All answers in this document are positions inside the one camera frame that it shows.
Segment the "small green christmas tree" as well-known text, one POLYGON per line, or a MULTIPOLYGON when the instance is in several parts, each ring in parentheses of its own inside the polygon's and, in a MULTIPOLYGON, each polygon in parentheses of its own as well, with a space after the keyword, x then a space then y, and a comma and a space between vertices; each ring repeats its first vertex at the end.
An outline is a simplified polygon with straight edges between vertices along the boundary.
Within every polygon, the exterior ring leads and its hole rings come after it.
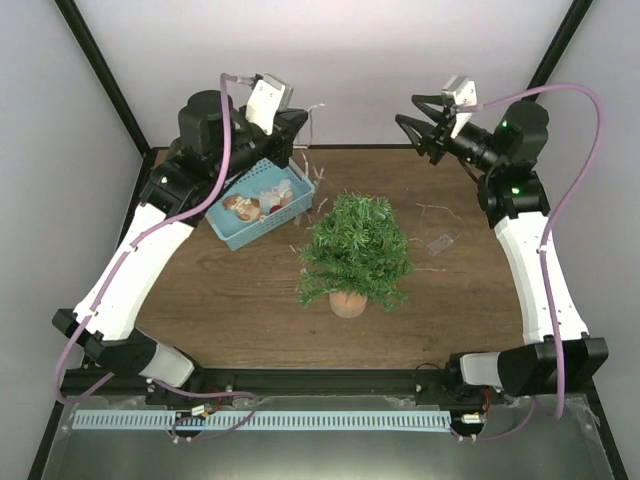
POLYGON ((391 312, 407 300, 400 283, 415 270, 409 239, 384 196, 343 192, 311 227, 300 252, 300 304, 356 294, 391 312))

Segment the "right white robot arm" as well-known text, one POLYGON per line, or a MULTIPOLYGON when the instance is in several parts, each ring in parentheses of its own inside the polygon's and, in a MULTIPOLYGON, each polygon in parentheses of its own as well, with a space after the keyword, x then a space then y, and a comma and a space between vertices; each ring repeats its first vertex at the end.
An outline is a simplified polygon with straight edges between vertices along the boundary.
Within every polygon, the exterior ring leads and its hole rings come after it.
POLYGON ((444 378, 458 403, 480 387, 511 397, 581 390, 608 357, 604 339, 592 336, 569 293, 553 245, 551 209, 534 167, 548 141, 547 110, 528 99, 511 103, 495 130, 457 125, 461 104, 452 95, 419 95, 419 120, 395 117, 417 153, 438 164, 450 154, 476 168, 477 199, 509 264, 523 322, 523 345, 501 352, 455 354, 444 378))

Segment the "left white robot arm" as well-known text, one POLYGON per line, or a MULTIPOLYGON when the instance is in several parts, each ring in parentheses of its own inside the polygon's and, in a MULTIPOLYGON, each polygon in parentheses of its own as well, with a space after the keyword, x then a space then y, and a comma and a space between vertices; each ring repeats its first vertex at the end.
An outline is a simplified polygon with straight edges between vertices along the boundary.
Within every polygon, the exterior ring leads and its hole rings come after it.
POLYGON ((138 313, 160 273, 191 236, 226 183, 265 160, 288 168, 293 144, 309 119, 285 105, 287 92, 257 87, 235 108, 218 90, 189 97, 177 114, 178 135, 152 170, 133 220, 90 292, 60 309, 53 326, 109 375, 145 377, 168 386, 181 403, 196 402, 204 379, 187 354, 140 331, 138 313))

